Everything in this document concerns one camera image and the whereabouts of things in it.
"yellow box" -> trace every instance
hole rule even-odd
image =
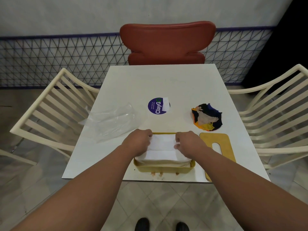
[[[164,133],[164,132],[154,132],[154,135],[175,135],[175,133]],[[152,173],[189,173],[195,165],[196,162],[192,160],[190,162],[190,167],[158,167],[158,166],[144,166],[134,159],[134,165],[140,172],[152,172]]]

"black shoe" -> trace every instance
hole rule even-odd
[[[175,231],[189,231],[189,228],[184,222],[179,222],[176,224]]]
[[[148,218],[140,218],[136,223],[135,231],[150,231],[150,222]]]

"red leather chair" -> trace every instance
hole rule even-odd
[[[120,29],[123,44],[132,53],[130,65],[203,64],[205,56],[198,51],[214,38],[212,22],[183,24],[125,24]]]

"left hand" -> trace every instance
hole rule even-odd
[[[139,130],[135,129],[131,132],[121,144],[128,149],[128,151],[135,156],[140,156],[145,153],[150,145],[149,137],[152,137],[153,133],[150,129]]]

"black curtain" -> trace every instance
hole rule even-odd
[[[279,77],[296,64],[308,68],[308,0],[293,0],[242,85],[251,88]],[[293,76],[276,84],[275,90]]]

